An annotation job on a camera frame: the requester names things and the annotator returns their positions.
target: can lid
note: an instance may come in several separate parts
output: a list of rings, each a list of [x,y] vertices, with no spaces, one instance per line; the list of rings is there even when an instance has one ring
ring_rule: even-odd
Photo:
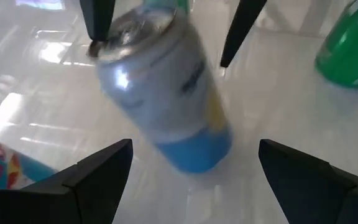
[[[89,56],[112,62],[152,45],[170,26],[175,9],[162,6],[139,6],[112,22],[106,42],[93,41]]]

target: glossy white surface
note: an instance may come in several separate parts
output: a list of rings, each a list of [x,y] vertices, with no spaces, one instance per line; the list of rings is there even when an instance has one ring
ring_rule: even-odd
[[[139,2],[118,0],[116,16]],[[191,5],[235,135],[211,172],[177,172],[101,93],[75,0],[0,0],[0,141],[63,169],[132,138],[117,224],[287,223],[257,158],[260,139],[358,175],[358,91],[313,69],[347,1],[270,0],[225,71],[218,64],[237,3]]]

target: aluminum can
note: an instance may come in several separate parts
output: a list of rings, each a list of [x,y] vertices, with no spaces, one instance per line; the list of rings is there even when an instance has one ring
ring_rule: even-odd
[[[231,134],[200,38],[182,10],[143,5],[93,42],[101,87],[177,168],[205,172]]]
[[[21,189],[56,172],[0,143],[0,189]]]

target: green bottle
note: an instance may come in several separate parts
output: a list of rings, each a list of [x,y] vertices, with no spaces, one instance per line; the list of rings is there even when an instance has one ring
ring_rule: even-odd
[[[188,0],[143,0],[144,4],[160,4],[164,6],[177,7],[189,13]]]
[[[358,0],[345,8],[319,51],[315,65],[328,80],[358,88]]]

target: blue packaging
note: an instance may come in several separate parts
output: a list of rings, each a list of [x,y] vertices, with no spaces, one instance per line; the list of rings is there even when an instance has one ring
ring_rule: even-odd
[[[0,143],[0,189],[21,189],[56,172]]]

